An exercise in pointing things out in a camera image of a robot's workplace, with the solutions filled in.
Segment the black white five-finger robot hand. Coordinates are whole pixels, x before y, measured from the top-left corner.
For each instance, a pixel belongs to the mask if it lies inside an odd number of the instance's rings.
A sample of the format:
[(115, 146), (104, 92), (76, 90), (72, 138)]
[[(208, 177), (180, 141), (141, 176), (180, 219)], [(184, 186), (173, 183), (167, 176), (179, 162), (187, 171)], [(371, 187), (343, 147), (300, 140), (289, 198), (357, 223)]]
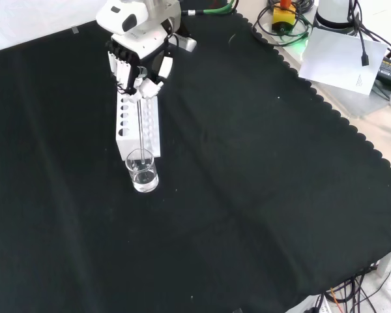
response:
[(137, 103), (156, 97), (173, 67), (171, 35), (158, 26), (112, 35), (107, 42), (109, 67), (123, 101)]

